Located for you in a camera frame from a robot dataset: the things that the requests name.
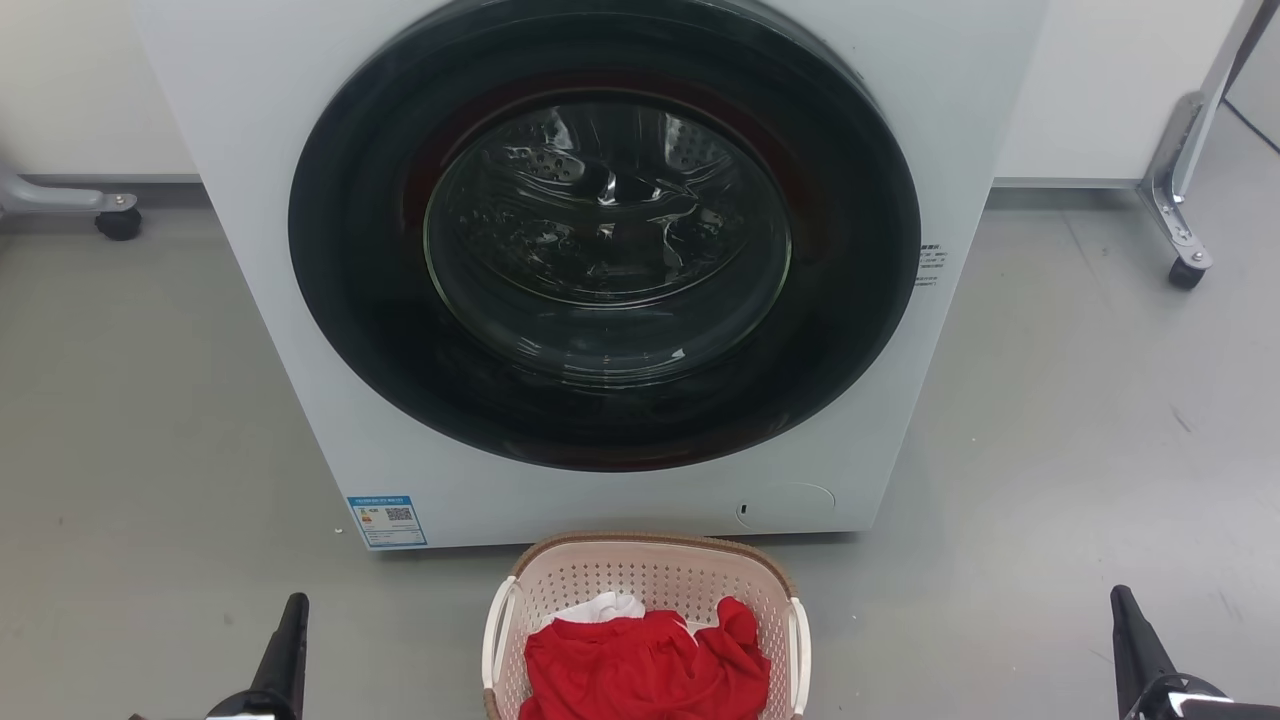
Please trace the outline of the red garment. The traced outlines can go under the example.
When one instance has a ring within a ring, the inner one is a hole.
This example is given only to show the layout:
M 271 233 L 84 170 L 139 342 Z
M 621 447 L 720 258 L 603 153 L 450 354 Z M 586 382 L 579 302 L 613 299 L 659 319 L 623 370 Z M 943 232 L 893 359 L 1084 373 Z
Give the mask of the red garment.
M 576 623 L 550 615 L 525 643 L 518 720 L 759 720 L 772 661 L 755 614 L 726 596 L 716 625 L 669 609 Z

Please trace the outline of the blue energy label sticker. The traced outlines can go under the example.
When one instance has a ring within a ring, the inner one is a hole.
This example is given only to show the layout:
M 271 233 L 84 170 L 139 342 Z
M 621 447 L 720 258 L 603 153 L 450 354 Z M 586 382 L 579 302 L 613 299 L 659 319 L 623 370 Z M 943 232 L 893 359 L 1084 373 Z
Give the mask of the blue energy label sticker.
M 428 547 L 421 521 L 407 495 L 353 496 L 346 501 L 370 551 Z

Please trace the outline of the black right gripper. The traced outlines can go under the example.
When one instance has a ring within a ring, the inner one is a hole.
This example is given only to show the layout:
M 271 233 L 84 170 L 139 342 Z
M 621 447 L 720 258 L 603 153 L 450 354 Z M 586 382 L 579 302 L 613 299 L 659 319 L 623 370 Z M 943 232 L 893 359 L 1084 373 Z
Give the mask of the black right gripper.
M 1236 701 L 1216 685 L 1178 674 L 1128 585 L 1110 592 L 1120 720 L 1280 720 L 1280 706 Z

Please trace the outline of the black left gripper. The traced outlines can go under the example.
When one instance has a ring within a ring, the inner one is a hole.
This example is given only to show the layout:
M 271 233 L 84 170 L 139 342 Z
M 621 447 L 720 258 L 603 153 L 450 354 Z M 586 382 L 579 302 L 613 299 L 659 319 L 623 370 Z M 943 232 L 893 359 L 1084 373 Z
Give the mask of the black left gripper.
M 288 597 L 248 691 L 210 708 L 205 720 L 300 720 L 293 703 L 305 701 L 310 601 Z

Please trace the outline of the black round washing machine door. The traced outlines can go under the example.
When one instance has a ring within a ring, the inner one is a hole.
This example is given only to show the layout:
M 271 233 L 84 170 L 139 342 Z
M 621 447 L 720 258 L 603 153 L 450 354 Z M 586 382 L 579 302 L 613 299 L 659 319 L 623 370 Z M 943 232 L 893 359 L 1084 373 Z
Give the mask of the black round washing machine door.
M 899 328 L 916 187 L 856 74 L 753 0 L 454 0 L 343 83 L 289 205 L 320 331 L 465 445 L 575 471 L 780 436 Z

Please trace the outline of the white garment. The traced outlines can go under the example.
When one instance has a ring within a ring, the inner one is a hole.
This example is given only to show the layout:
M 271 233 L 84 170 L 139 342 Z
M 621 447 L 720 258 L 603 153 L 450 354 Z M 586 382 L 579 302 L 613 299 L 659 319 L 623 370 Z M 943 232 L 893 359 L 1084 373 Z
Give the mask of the white garment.
M 599 624 L 609 623 L 620 618 L 640 619 L 645 615 L 646 609 L 640 598 L 632 594 L 608 591 L 589 601 L 545 615 L 541 619 L 539 628 L 549 626 L 556 621 Z

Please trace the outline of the beige perforated plastic laundry basket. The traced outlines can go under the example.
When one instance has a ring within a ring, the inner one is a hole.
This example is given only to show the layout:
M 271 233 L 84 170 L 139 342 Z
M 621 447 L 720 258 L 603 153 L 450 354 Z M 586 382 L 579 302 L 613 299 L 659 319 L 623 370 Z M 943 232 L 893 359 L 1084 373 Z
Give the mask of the beige perforated plastic laundry basket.
M 517 720 L 531 694 L 524 646 L 541 620 L 604 592 L 648 610 L 673 610 L 690 630 L 713 626 L 716 606 L 735 597 L 755 615 L 772 662 L 760 720 L 805 720 L 812 633 L 797 587 L 767 553 L 728 539 L 627 532 L 549 537 L 526 550 L 495 591 L 481 644 L 488 720 Z

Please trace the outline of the grey metal frame leg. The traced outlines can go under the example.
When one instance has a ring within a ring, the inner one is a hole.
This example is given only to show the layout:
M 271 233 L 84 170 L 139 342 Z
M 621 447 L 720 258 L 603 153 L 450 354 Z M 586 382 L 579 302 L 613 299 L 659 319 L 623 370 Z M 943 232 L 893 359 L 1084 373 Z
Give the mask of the grey metal frame leg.
M 105 193 L 100 190 L 47 187 L 35 184 L 0 161 L 0 215 L 38 213 L 132 213 L 137 197 L 131 193 Z
M 1176 252 L 1175 260 L 1181 258 L 1206 272 L 1213 259 L 1184 218 L 1181 205 L 1217 109 L 1277 12 L 1280 0 L 1243 0 L 1204 81 L 1175 104 L 1137 187 L 1155 224 Z

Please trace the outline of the white front-load washing machine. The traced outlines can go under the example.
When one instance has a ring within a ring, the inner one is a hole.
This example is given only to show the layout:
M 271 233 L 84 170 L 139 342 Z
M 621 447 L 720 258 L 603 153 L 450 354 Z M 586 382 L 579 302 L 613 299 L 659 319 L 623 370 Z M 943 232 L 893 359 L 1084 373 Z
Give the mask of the white front-load washing machine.
M 753 0 L 818 37 L 883 114 L 919 199 L 915 281 L 882 354 L 832 404 L 736 454 L 646 471 L 521 462 L 424 425 L 349 368 L 300 292 L 289 205 L 312 128 L 366 60 L 452 1 L 134 0 L 150 63 L 353 524 L 347 497 L 407 495 L 426 548 L 522 544 L 572 530 L 869 528 L 992 188 L 1047 0 Z

